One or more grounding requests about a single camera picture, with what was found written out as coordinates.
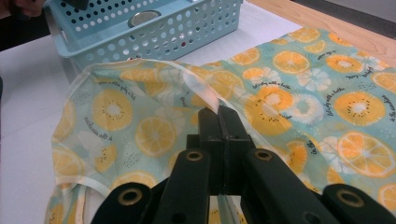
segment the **folded fabric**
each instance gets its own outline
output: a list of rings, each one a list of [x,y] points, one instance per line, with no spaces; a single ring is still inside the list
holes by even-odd
[[[154,187],[198,133],[197,112],[219,105],[308,188],[346,183],[396,216],[396,68],[305,27],[203,66],[138,59],[84,70],[53,134],[46,222],[81,223],[87,188],[106,197],[127,182]]]

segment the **white flower print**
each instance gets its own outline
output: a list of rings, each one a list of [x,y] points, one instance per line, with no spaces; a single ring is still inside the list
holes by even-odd
[[[307,70],[297,78],[298,84],[309,91],[324,91],[332,84],[329,75],[318,68]]]
[[[338,156],[337,138],[329,136],[319,143],[321,154],[329,162],[330,166],[338,173],[356,174],[356,171],[349,168]]]

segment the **teal fabric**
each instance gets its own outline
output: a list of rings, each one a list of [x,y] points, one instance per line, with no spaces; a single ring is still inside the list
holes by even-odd
[[[302,28],[203,66],[133,60],[88,67],[53,135],[47,221],[82,221],[86,188],[168,177],[197,112],[235,109],[257,147],[305,185],[362,189],[396,215],[396,69],[324,30]],[[213,214],[212,223],[218,218]]]

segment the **kiwi slice print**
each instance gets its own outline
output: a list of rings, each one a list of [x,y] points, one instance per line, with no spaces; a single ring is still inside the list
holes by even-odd
[[[338,97],[334,110],[342,119],[359,126],[373,124],[385,116],[382,101],[365,91],[353,91]]]
[[[92,119],[105,130],[125,128],[132,121],[132,116],[132,105],[120,91],[106,89],[93,99]]]
[[[101,155],[95,158],[95,168],[99,172],[106,171],[117,158],[117,148],[115,145],[105,147]]]
[[[279,135],[285,133],[291,127],[290,121],[283,118],[277,110],[257,96],[247,99],[245,114],[253,128],[261,134]]]

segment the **screw hole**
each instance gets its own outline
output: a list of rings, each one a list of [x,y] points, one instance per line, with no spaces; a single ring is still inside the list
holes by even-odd
[[[126,189],[119,195],[119,203],[125,206],[138,203],[143,197],[140,189]]]
[[[202,153],[198,151],[192,151],[187,154],[187,160],[189,161],[199,161],[203,157],[204,155],[202,155]]]
[[[342,202],[352,207],[363,207],[364,200],[356,193],[340,189],[337,191],[337,198]]]
[[[310,212],[304,213],[304,219],[309,224],[320,224],[321,223],[320,217],[318,215],[310,213]]]
[[[272,155],[265,151],[256,151],[254,155],[261,161],[269,161],[272,159]]]

